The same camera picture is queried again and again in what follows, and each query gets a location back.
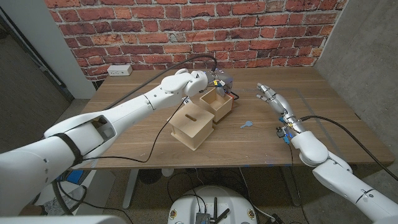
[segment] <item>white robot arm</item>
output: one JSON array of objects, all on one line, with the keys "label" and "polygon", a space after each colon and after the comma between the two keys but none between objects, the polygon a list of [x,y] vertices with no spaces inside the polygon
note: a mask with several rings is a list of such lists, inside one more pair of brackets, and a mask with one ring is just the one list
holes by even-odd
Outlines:
[{"label": "white robot arm", "polygon": [[286,124],[279,130],[282,134],[278,135],[292,137],[292,144],[300,150],[301,161],[315,167],[312,173],[322,185],[355,204],[373,222],[398,216],[395,202],[353,175],[344,160],[328,151],[311,131],[305,130],[283,96],[260,83],[257,88],[264,94],[257,97],[267,102]]},{"label": "white robot arm", "polygon": [[84,158],[102,155],[127,128],[159,109],[179,104],[183,93],[193,96],[205,90],[213,79],[202,71],[181,69],[141,96],[69,118],[48,129],[45,139],[0,154],[0,216],[18,215],[62,172],[83,167],[90,162]]}]

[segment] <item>wall outlet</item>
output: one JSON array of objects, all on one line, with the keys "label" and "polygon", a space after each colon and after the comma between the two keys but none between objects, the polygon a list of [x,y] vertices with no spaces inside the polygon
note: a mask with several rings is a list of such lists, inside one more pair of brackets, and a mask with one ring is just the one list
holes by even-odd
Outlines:
[{"label": "wall outlet", "polygon": [[111,65],[108,68],[110,76],[126,76],[132,72],[131,65]]}]

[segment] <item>black cable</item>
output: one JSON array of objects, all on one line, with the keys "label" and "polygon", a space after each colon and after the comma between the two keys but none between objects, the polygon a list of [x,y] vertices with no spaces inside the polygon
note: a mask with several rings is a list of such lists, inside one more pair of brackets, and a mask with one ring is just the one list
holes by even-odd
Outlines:
[{"label": "black cable", "polygon": [[93,204],[88,203],[88,202],[84,202],[84,201],[82,201],[82,200],[77,200],[77,199],[75,199],[75,198],[69,196],[69,195],[62,189],[62,186],[61,186],[59,180],[57,181],[57,183],[58,183],[58,187],[59,187],[59,189],[62,191],[62,193],[65,194],[65,195],[66,195],[68,198],[70,198],[71,200],[74,200],[75,202],[78,202],[78,203],[86,204],[86,205],[91,206],[91,207],[94,207],[94,208],[108,209],[108,210],[115,210],[115,211],[123,212],[123,213],[125,214],[125,216],[130,220],[131,224],[134,224],[134,223],[132,222],[131,218],[129,217],[129,215],[128,215],[125,211],[123,211],[123,210],[121,210],[121,209],[118,209],[118,208],[100,207],[100,206],[96,206],[96,205],[93,205]]},{"label": "black cable", "polygon": [[97,156],[97,157],[91,157],[91,158],[83,159],[83,161],[87,161],[87,160],[90,160],[90,159],[128,159],[128,160],[131,160],[131,161],[142,162],[142,163],[148,162],[150,156],[152,155],[152,152],[154,151],[155,144],[156,144],[156,140],[157,140],[157,138],[159,137],[160,133],[163,131],[164,127],[166,127],[166,125],[169,123],[169,121],[172,119],[172,117],[176,114],[176,112],[178,111],[178,109],[180,109],[180,107],[182,106],[182,104],[184,103],[184,101],[185,101],[187,98],[188,98],[188,96],[186,96],[186,97],[183,99],[183,101],[181,102],[180,106],[178,106],[178,108],[174,111],[173,115],[166,121],[166,123],[163,125],[162,129],[160,129],[159,133],[157,133],[156,138],[155,138],[155,141],[154,141],[154,144],[152,145],[152,149],[150,150],[149,156],[148,156],[148,158],[147,158],[146,160],[140,161],[140,160],[138,160],[138,159],[123,157],[123,156]]},{"label": "black cable", "polygon": [[308,218],[307,218],[307,214],[306,214],[305,211],[304,211],[303,201],[301,200],[301,196],[300,196],[300,189],[299,189],[299,186],[297,185],[296,176],[295,176],[294,171],[293,171],[293,166],[294,166],[294,165],[293,165],[293,151],[292,151],[292,146],[290,146],[290,144],[288,144],[288,146],[289,146],[289,149],[290,149],[290,155],[292,156],[292,168],[290,169],[290,173],[292,173],[293,182],[294,182],[294,185],[296,186],[296,191],[297,191],[298,199],[300,200],[301,211],[303,212],[305,221],[306,221],[308,224],[310,224],[310,222],[308,221]]},{"label": "black cable", "polygon": [[335,124],[335,125],[337,125],[339,128],[341,128],[341,129],[343,129],[351,138],[353,138],[354,139],[354,141],[359,145],[359,146],[361,146],[361,148],[363,149],[363,150],[365,150],[365,152],[370,156],[370,157],[372,157],[372,159],[377,163],[377,164],[379,164],[379,166],[381,167],[381,168],[383,168],[392,178],[394,178],[396,181],[398,181],[398,177],[395,175],[395,174],[393,174],[387,167],[385,167],[383,164],[381,164],[381,162],[348,130],[348,129],[346,129],[343,125],[341,125],[341,124],[339,124],[339,123],[337,123],[336,121],[333,121],[332,119],[329,119],[329,118],[325,118],[325,117],[322,117],[322,116],[316,116],[316,115],[310,115],[310,116],[305,116],[305,117],[302,117],[302,118],[300,118],[300,120],[301,121],[306,121],[306,120],[308,120],[308,119],[310,119],[310,118],[318,118],[318,119],[322,119],[322,120],[325,120],[325,121],[329,121],[329,122],[331,122],[331,123],[333,123],[333,124]]},{"label": "black cable", "polygon": [[116,105],[117,105],[118,103],[120,103],[122,100],[126,99],[126,98],[129,97],[131,94],[133,94],[133,93],[135,93],[136,91],[140,90],[142,87],[148,85],[148,83],[154,81],[156,78],[159,78],[161,75],[165,74],[166,72],[170,71],[171,69],[173,69],[173,68],[175,68],[175,67],[177,67],[177,66],[179,66],[179,65],[181,65],[181,64],[183,64],[183,63],[185,63],[185,62],[189,62],[189,61],[191,61],[191,60],[193,60],[193,59],[195,59],[195,58],[201,58],[201,57],[211,58],[211,59],[214,60],[214,65],[213,65],[213,68],[211,69],[211,71],[214,72],[214,71],[216,70],[216,67],[217,67],[217,59],[215,59],[213,56],[210,56],[210,55],[202,55],[202,54],[201,54],[201,55],[196,55],[196,56],[191,57],[191,58],[188,58],[188,59],[186,59],[186,60],[184,60],[184,61],[182,61],[182,62],[179,62],[179,63],[177,63],[177,64],[171,66],[170,68],[167,68],[167,69],[161,71],[159,74],[157,74],[157,75],[155,75],[154,77],[148,79],[148,81],[144,82],[144,83],[141,84],[139,87],[137,87],[137,88],[131,90],[129,93],[127,93],[126,95],[122,96],[120,99],[118,99],[118,100],[116,100],[115,102],[111,103],[111,104],[110,104],[109,106],[107,106],[104,110],[107,110],[107,109],[110,109],[110,108],[116,106]]}]

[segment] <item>wooden crate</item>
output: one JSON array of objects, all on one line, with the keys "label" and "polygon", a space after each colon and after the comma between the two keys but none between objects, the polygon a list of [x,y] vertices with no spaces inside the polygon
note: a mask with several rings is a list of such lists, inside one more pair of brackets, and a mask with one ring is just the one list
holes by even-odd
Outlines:
[{"label": "wooden crate", "polygon": [[172,125],[172,136],[195,151],[214,131],[213,118],[213,114],[198,105],[188,103],[169,121]]},{"label": "wooden crate", "polygon": [[227,94],[224,97],[217,94],[213,88],[200,98],[199,105],[201,108],[214,114],[214,122],[218,122],[232,109],[233,98]]}]

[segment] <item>gray wall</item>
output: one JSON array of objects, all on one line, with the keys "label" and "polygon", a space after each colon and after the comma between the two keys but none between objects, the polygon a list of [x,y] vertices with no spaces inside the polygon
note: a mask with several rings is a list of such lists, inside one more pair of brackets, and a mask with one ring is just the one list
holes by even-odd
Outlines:
[{"label": "gray wall", "polygon": [[315,68],[398,157],[398,2],[350,0]]},{"label": "gray wall", "polygon": [[76,99],[94,95],[93,84],[84,77],[43,0],[2,0],[0,6]]}]

